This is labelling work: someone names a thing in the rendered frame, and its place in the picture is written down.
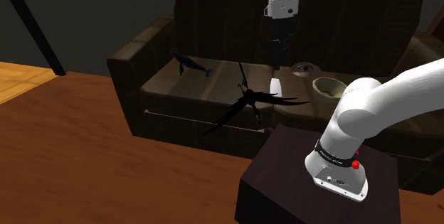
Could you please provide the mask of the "white cylindrical bottle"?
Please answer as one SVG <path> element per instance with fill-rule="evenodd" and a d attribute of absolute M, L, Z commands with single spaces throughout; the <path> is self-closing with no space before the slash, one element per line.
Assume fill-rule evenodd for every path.
<path fill-rule="evenodd" d="M 272 78 L 270 81 L 270 93 L 276 97 L 282 97 L 282 88 L 278 78 Z"/>

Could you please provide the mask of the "dark whale figure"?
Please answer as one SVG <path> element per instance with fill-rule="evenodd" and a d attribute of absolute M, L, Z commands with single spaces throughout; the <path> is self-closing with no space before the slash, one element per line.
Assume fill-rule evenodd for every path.
<path fill-rule="evenodd" d="M 176 51 L 170 52 L 171 56 L 174 57 L 179 62 L 179 75 L 182 76 L 184 72 L 184 68 L 188 67 L 194 70 L 200 70 L 205 73 L 205 78 L 208 80 L 212 73 L 214 72 L 214 69 L 206 69 L 202 65 L 196 63 L 194 60 L 190 59 L 189 57 L 182 55 L 180 53 L 177 53 Z"/>

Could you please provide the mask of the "black winged insect figure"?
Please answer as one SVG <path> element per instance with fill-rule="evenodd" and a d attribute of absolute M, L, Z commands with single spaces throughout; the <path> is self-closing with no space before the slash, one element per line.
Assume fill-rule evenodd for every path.
<path fill-rule="evenodd" d="M 242 83 L 238 84 L 238 87 L 241 89 L 243 94 L 242 97 L 238 98 L 236 102 L 228 108 L 228 112 L 217 119 L 213 124 L 215 127 L 212 127 L 207 132 L 203 134 L 208 134 L 219 127 L 222 127 L 227 122 L 229 122 L 233 117 L 235 117 L 246 105 L 250 105 L 258 118 L 259 124 L 261 124 L 262 115 L 259 109 L 255 106 L 256 102 L 268 103 L 271 105 L 283 105 L 283 106 L 296 106 L 307 104 L 307 102 L 293 102 L 292 100 L 296 100 L 296 97 L 278 97 L 277 93 L 265 93 L 265 92 L 255 92 L 248 87 L 248 81 L 246 79 L 243 66 L 241 63 L 238 63 L 240 67 L 240 71 L 243 76 Z"/>

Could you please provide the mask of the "grey round disc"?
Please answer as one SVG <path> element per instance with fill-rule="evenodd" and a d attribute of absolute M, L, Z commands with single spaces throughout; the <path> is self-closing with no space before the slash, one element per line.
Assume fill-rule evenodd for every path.
<path fill-rule="evenodd" d="M 301 78 L 306 78 L 308 76 L 314 75 L 321 71 L 321 69 L 309 62 L 299 62 L 295 63 L 291 68 L 290 71 L 293 75 L 296 75 Z"/>

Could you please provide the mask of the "dark robot stand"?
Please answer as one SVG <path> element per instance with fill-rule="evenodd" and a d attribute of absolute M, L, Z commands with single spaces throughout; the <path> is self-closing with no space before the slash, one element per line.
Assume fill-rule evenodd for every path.
<path fill-rule="evenodd" d="M 240 178 L 240 224 L 401 224 L 396 159 L 362 145 L 369 193 L 362 202 L 317 186 L 305 168 L 318 132 L 276 126 Z"/>

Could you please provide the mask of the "black slanted beam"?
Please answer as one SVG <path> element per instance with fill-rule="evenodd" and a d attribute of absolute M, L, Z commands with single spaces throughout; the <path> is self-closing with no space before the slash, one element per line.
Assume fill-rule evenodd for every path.
<path fill-rule="evenodd" d="M 55 52 L 51 48 L 50 43 L 42 32 L 40 26 L 38 25 L 36 19 L 34 18 L 30 8 L 27 6 L 25 0 L 9 0 L 16 10 L 16 13 L 19 15 L 22 20 L 24 26 L 30 33 L 32 39 L 38 46 L 41 51 L 43 57 L 46 59 L 50 68 L 57 76 L 66 75 L 66 71 L 61 65 L 59 59 L 57 58 Z"/>

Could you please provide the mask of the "dark brown leather sofa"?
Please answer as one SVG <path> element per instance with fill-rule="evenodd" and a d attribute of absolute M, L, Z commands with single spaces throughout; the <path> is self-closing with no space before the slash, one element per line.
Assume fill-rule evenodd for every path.
<path fill-rule="evenodd" d="M 176 0 L 170 16 L 158 18 L 107 60 L 131 133 L 163 142 L 252 159 L 264 131 L 279 124 L 323 132 L 335 104 L 320 102 L 312 89 L 319 77 L 350 83 L 381 82 L 405 70 L 444 58 L 444 42 L 417 31 L 422 0 L 300 0 L 289 55 L 279 70 L 270 58 L 268 0 Z M 176 51 L 206 69 L 179 75 Z M 299 62 L 321 71 L 301 78 Z M 243 76 L 255 92 L 270 93 L 280 80 L 282 97 L 296 106 L 256 102 L 262 119 L 246 105 L 222 127 L 204 134 L 243 96 Z"/>

